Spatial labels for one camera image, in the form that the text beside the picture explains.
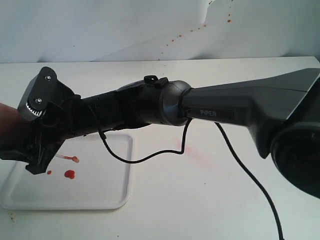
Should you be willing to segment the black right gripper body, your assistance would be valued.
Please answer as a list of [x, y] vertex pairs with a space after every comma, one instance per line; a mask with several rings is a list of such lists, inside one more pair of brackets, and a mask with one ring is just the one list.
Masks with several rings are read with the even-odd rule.
[[114, 94], [82, 99], [79, 95], [36, 98], [32, 129], [33, 160], [51, 160], [65, 140], [125, 125], [121, 105]]

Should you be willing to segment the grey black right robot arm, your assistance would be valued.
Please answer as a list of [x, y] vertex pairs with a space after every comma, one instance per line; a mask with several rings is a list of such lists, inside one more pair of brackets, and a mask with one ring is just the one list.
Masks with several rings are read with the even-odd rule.
[[18, 106], [28, 135], [0, 150], [2, 160], [45, 173], [65, 140], [151, 124], [184, 126], [192, 119], [246, 127], [262, 158], [301, 191], [320, 196], [320, 70], [305, 68], [264, 79], [193, 88], [147, 75], [117, 90], [81, 98], [43, 67]]

